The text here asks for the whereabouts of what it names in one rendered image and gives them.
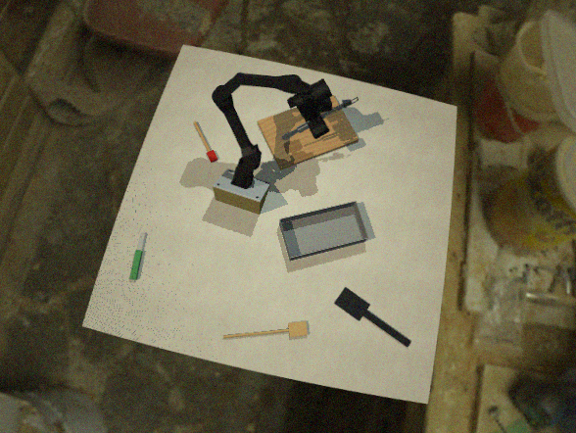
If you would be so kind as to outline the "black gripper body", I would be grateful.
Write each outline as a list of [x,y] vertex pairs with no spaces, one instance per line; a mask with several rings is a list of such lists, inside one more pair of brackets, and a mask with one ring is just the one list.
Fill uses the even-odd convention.
[[328,133],[329,129],[324,120],[322,120],[321,117],[317,115],[316,106],[314,103],[310,111],[306,113],[301,113],[301,115],[305,118],[306,121],[311,122],[312,127],[310,128],[310,131],[314,139],[317,139],[323,136],[324,134]]

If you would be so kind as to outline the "black spatula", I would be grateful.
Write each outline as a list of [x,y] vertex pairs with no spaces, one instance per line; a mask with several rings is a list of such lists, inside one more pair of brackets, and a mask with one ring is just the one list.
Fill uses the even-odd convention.
[[367,303],[366,300],[363,300],[362,298],[357,296],[348,288],[345,287],[342,290],[342,292],[340,293],[334,304],[340,309],[343,309],[344,311],[349,313],[354,318],[356,318],[357,321],[360,321],[361,317],[364,316],[366,319],[369,319],[374,324],[376,324],[380,329],[390,334],[390,336],[392,336],[394,339],[396,338],[404,346],[408,347],[409,344],[411,343],[409,339],[407,339],[404,335],[400,334],[395,329],[393,329],[392,326],[387,325],[379,317],[367,311],[369,303]]

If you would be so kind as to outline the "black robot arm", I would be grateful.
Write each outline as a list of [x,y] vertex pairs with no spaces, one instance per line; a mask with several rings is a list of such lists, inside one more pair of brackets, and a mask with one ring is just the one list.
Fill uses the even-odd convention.
[[239,158],[230,184],[247,189],[251,186],[254,178],[253,169],[258,168],[260,165],[262,152],[259,150],[257,144],[254,146],[250,142],[243,123],[240,121],[234,109],[231,93],[242,85],[269,87],[286,93],[296,94],[287,99],[290,109],[296,106],[301,113],[306,113],[312,109],[314,103],[318,116],[320,116],[320,113],[330,112],[332,110],[332,102],[330,100],[332,93],[324,79],[309,85],[307,82],[302,81],[296,74],[270,76],[238,73],[224,85],[219,85],[215,89],[212,94],[213,101],[223,112],[230,125],[240,145],[242,156]]

